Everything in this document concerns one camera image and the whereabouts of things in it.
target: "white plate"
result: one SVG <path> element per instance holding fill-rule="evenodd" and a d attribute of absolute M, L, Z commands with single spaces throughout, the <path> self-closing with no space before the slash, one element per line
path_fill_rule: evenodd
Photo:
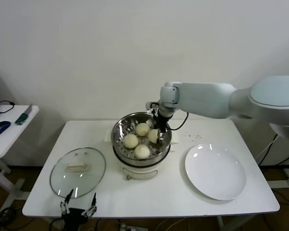
<path fill-rule="evenodd" d="M 232 200 L 246 186 L 246 173 L 233 153 L 213 144 L 200 144 L 186 155 L 190 181 L 203 194 L 217 200 Z"/>

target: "steamed bun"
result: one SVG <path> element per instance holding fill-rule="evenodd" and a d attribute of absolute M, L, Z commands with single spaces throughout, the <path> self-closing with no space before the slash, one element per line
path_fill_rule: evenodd
<path fill-rule="evenodd" d="M 157 134 L 158 134 L 158 129 L 153 129 L 149 132 L 149 140 L 152 142 L 152 143 L 157 143 Z"/>
<path fill-rule="evenodd" d="M 135 148 L 138 145 L 138 138 L 134 134 L 128 134 L 123 138 L 123 145 L 126 148 Z"/>
<path fill-rule="evenodd" d="M 139 136 L 146 136 L 149 133 L 149 131 L 150 127 L 146 123 L 140 123 L 136 126 L 136 133 Z"/>
<path fill-rule="evenodd" d="M 135 148 L 135 157 L 137 159 L 149 158 L 150 154 L 151 154 L 150 149 L 144 144 L 141 144 L 137 148 Z"/>

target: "wooden floor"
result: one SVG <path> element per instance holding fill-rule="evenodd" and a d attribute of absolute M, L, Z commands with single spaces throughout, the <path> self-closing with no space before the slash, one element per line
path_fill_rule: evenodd
<path fill-rule="evenodd" d="M 35 180 L 37 179 L 39 170 L 24 170 L 24 169 L 13 169 L 12 173 L 7 175 L 7 177 L 12 181 L 16 182 L 19 178 L 25 178 L 26 182 L 23 186 L 24 191 L 29 191 L 32 189 Z M 265 177 L 268 180 L 283 180 L 285 176 L 279 171 L 266 171 Z M 279 189 L 278 192 L 282 193 L 289 200 L 289 190 Z M 0 188 L 0 207 L 7 197 L 7 193 Z M 277 199 L 281 203 L 286 203 L 286 200 L 282 198 L 281 195 L 276 194 Z M 14 208 L 18 208 L 24 205 L 22 201 L 16 201 L 13 204 Z M 224 221 L 229 222 L 233 217 L 225 217 Z M 154 231 L 156 226 L 162 221 L 165 221 L 160 225 L 157 231 L 165 231 L 172 224 L 179 221 L 178 219 L 121 219 L 121 223 L 127 225 L 134 225 L 139 227 L 146 227 L 150 231 Z M 29 222 L 31 218 L 25 217 L 21 209 L 17 211 L 15 221 L 8 226 L 10 229 L 18 228 Z M 93 231 L 97 220 L 92 219 L 87 224 L 81 227 L 81 231 Z M 98 231 L 117 231 L 118 230 L 118 220 L 117 219 L 101 219 L 98 225 Z M 218 230 L 218 224 L 216 218 L 186 218 L 176 225 L 174 225 L 170 231 L 187 231 L 189 226 L 190 231 L 216 231 Z M 47 231 L 49 230 L 49 224 L 43 219 L 36 218 L 29 225 L 21 229 L 22 231 Z M 272 214 L 257 215 L 255 218 L 243 225 L 238 231 L 289 231 L 289 205 L 281 204 L 281 209 Z"/>

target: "cable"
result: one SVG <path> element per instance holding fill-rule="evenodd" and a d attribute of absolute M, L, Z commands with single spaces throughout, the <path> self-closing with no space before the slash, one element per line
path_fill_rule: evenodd
<path fill-rule="evenodd" d="M 263 218 L 264 218 L 264 221 L 265 221 L 266 225 L 268 226 L 269 230 L 270 230 L 270 231 L 274 231 L 273 228 L 272 228 L 272 227 L 270 226 L 270 224 L 268 223 L 265 215 L 263 215 Z"/>
<path fill-rule="evenodd" d="M 260 155 L 273 143 L 273 142 L 275 142 L 276 141 L 276 139 L 275 138 L 273 138 L 273 140 L 256 156 L 256 158 L 255 159 L 257 159 L 257 158 L 259 158 L 260 157 Z"/>
<path fill-rule="evenodd" d="M 280 204 L 283 204 L 283 205 L 288 205 L 289 206 L 289 200 L 285 197 L 285 195 L 283 195 L 282 193 L 280 193 L 280 192 L 278 192 L 278 191 L 276 191 L 276 190 L 274 190 L 274 189 L 272 189 L 272 191 L 274 192 L 274 193 L 277 193 L 277 194 L 279 194 L 280 196 L 282 196 L 283 197 L 283 199 L 284 200 L 286 200 L 287 201 L 287 203 L 284 203 L 284 202 L 279 202 Z"/>
<path fill-rule="evenodd" d="M 289 160 L 289 157 L 286 158 L 285 160 L 281 161 L 280 163 L 276 164 L 276 165 L 281 165 L 281 164 L 283 164 L 284 162 L 286 162 L 286 161 L 288 161 L 288 160 Z"/>
<path fill-rule="evenodd" d="M 2 226 L 0 225 L 1 227 L 3 227 L 4 229 L 6 230 L 11 230 L 11 231 L 14 231 L 14 230 L 21 230 L 22 228 L 26 227 L 28 224 L 30 224 L 35 218 L 32 218 L 29 222 L 27 222 L 25 225 L 19 227 L 19 228 L 7 228 L 5 226 Z"/>
<path fill-rule="evenodd" d="M 279 136 L 278 136 L 278 134 L 276 134 L 276 135 L 274 136 L 273 140 L 269 143 L 269 145 L 268 145 L 268 150 L 267 150 L 265 156 L 263 157 L 263 159 L 262 159 L 262 160 L 260 161 L 260 163 L 258 164 L 258 166 L 260 166 L 261 163 L 265 160 L 265 158 L 267 157 L 267 155 L 268 155 L 268 153 L 269 153 L 269 150 L 270 150 L 271 146 L 274 144 L 274 142 L 275 142 L 278 138 L 279 138 Z"/>
<path fill-rule="evenodd" d="M 12 107 L 11 107 L 10 109 L 6 110 L 5 112 L 0 112 L 0 114 L 6 113 L 6 112 L 12 110 L 12 109 L 14 108 L 14 106 L 15 106 L 15 103 L 13 103 L 13 102 L 11 102 L 11 101 L 8 101 L 8 100 L 2 100 L 2 101 L 0 101 L 0 103 L 2 103 L 2 102 L 9 102 Z"/>
<path fill-rule="evenodd" d="M 22 209 L 22 208 L 23 208 L 23 206 L 20 206 L 20 207 L 16 208 L 15 210 L 18 211 L 19 209 Z"/>
<path fill-rule="evenodd" d="M 99 223 L 99 221 L 100 221 L 99 219 L 96 221 L 94 231 L 98 231 L 98 223 Z"/>
<path fill-rule="evenodd" d="M 168 219 L 163 220 L 162 222 L 160 222 L 156 228 L 154 229 L 154 231 L 157 231 L 158 227 L 161 226 L 162 224 L 164 224 L 165 221 L 167 221 Z"/>
<path fill-rule="evenodd" d="M 165 231 L 169 231 L 173 226 L 175 226 L 177 223 L 180 223 L 182 220 L 184 220 L 185 218 L 182 218 L 181 220 L 175 222 L 174 224 L 170 225 L 168 229 L 166 229 Z"/>
<path fill-rule="evenodd" d="M 151 102 L 150 108 L 152 108 L 153 104 L 156 105 L 156 106 L 159 106 L 159 103 Z"/>
<path fill-rule="evenodd" d="M 167 127 L 169 130 L 171 130 L 171 131 L 179 130 L 179 129 L 184 125 L 184 123 L 186 122 L 186 120 L 188 119 L 188 116 L 189 116 L 189 113 L 187 112 L 186 118 L 184 119 L 183 123 L 182 123 L 178 128 L 172 129 L 172 128 L 170 128 L 170 126 L 169 126 L 168 124 L 166 124 L 166 127 Z"/>
<path fill-rule="evenodd" d="M 56 221 L 58 221 L 58 220 L 63 220 L 63 218 L 56 218 L 56 219 L 53 219 L 53 220 L 51 221 L 51 223 L 49 224 L 49 231 L 51 231 L 51 229 L 52 229 L 52 225 L 53 225 Z"/>
<path fill-rule="evenodd" d="M 106 231 L 107 230 L 107 228 L 109 227 L 109 225 L 111 225 L 111 223 L 109 222 L 107 225 L 106 225 L 106 227 L 103 229 L 103 231 Z"/>
<path fill-rule="evenodd" d="M 121 220 L 118 218 L 117 219 L 119 226 L 117 227 L 117 230 L 120 231 L 121 230 Z"/>

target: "black cable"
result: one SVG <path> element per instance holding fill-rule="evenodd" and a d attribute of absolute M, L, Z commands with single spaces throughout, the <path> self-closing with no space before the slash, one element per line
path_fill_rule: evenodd
<path fill-rule="evenodd" d="M 187 112 L 186 118 L 184 119 L 183 123 L 182 123 L 178 128 L 172 129 L 172 128 L 170 128 L 170 126 L 169 126 L 168 124 L 166 124 L 166 127 L 167 127 L 169 130 L 171 130 L 171 131 L 179 130 L 179 129 L 184 125 L 184 123 L 186 122 L 186 120 L 188 119 L 188 116 L 189 116 L 189 113 Z"/>
<path fill-rule="evenodd" d="M 99 219 L 96 221 L 94 231 L 98 231 L 98 223 L 99 223 L 99 221 L 100 221 Z"/>
<path fill-rule="evenodd" d="M 117 222 L 119 223 L 119 226 L 117 227 L 117 231 L 120 231 L 121 230 L 121 220 L 118 218 L 117 219 Z"/>
<path fill-rule="evenodd" d="M 10 109 L 6 110 L 5 112 L 0 112 L 0 114 L 6 113 L 6 112 L 12 110 L 12 109 L 14 108 L 14 106 L 15 106 L 15 103 L 13 103 L 13 102 L 11 102 L 11 101 L 8 101 L 8 100 L 2 100 L 2 101 L 0 101 L 0 103 L 2 103 L 2 102 L 9 102 L 12 107 L 11 107 Z"/>
<path fill-rule="evenodd" d="M 269 227 L 269 230 L 270 230 L 270 231 L 274 231 L 273 228 L 272 228 L 272 227 L 270 226 L 270 224 L 268 223 L 265 215 L 263 215 L 263 218 L 264 218 L 264 221 L 265 221 L 266 225 Z"/>
<path fill-rule="evenodd" d="M 20 209 L 22 209 L 22 208 L 23 208 L 23 206 L 19 207 L 18 209 L 15 209 L 15 210 L 18 211 L 18 210 L 20 210 Z"/>
<path fill-rule="evenodd" d="M 153 104 L 156 105 L 156 106 L 159 106 L 159 103 L 151 102 L 150 108 L 152 108 Z"/>
<path fill-rule="evenodd" d="M 54 224 L 56 221 L 58 221 L 58 220 L 63 220 L 63 218 L 53 219 L 53 220 L 51 221 L 51 223 L 49 224 L 49 231 L 51 231 L 53 224 Z"/>
<path fill-rule="evenodd" d="M 14 209 L 14 208 L 6 208 L 5 210 L 14 210 L 15 212 L 18 210 L 16 210 L 16 209 Z M 26 223 L 25 225 L 23 225 L 23 226 L 21 226 L 21 227 L 18 227 L 18 228 L 8 228 L 8 227 L 6 227 L 3 223 L 2 223 L 2 221 L 3 221 L 3 216 L 6 216 L 6 214 L 3 212 L 3 211 L 1 211 L 0 212 L 0 226 L 1 227 L 3 227 L 3 228 L 5 228 L 6 230 L 10 230 L 10 231 L 15 231 L 15 230 L 21 230 L 22 228 L 24 228 L 25 226 L 27 226 L 28 224 L 30 224 L 35 218 L 32 218 L 28 223 Z"/>
<path fill-rule="evenodd" d="M 280 196 L 282 196 L 283 197 L 283 199 L 284 200 L 286 200 L 287 201 L 287 203 L 284 203 L 284 202 L 279 202 L 280 204 L 283 204 L 283 205 L 289 205 L 289 200 L 285 197 L 285 195 L 283 195 L 282 193 L 280 193 L 280 192 L 278 192 L 278 191 L 276 191 L 276 190 L 274 190 L 274 189 L 272 189 L 272 191 L 274 192 L 274 193 L 277 193 L 277 194 L 279 194 Z"/>
<path fill-rule="evenodd" d="M 11 231 L 14 231 L 14 230 L 21 230 L 22 228 L 26 227 L 28 224 L 30 224 L 35 218 L 32 218 L 29 222 L 27 222 L 26 224 L 24 224 L 23 226 L 21 227 L 18 227 L 18 228 L 7 228 L 6 226 L 3 226 L 3 225 L 0 225 L 1 227 L 3 227 L 4 229 L 6 230 L 11 230 Z"/>
<path fill-rule="evenodd" d="M 274 136 L 274 138 L 273 138 L 272 141 L 274 141 L 277 136 L 278 136 L 278 134 L 276 134 L 276 135 Z M 271 143 L 271 144 L 269 145 L 268 150 L 267 150 L 265 156 L 264 156 L 263 159 L 260 161 L 260 163 L 258 164 L 258 166 L 260 166 L 261 163 L 265 160 L 265 158 L 267 157 L 267 155 L 268 155 L 268 153 L 269 153 L 269 150 L 270 150 L 271 146 L 273 146 L 274 143 L 275 143 L 275 142 L 273 142 L 273 143 Z"/>
<path fill-rule="evenodd" d="M 289 160 L 289 157 L 286 158 L 285 160 L 281 161 L 280 163 L 276 164 L 276 165 L 281 165 L 281 164 L 283 164 L 284 162 L 286 162 L 286 161 L 288 161 L 288 160 Z"/>

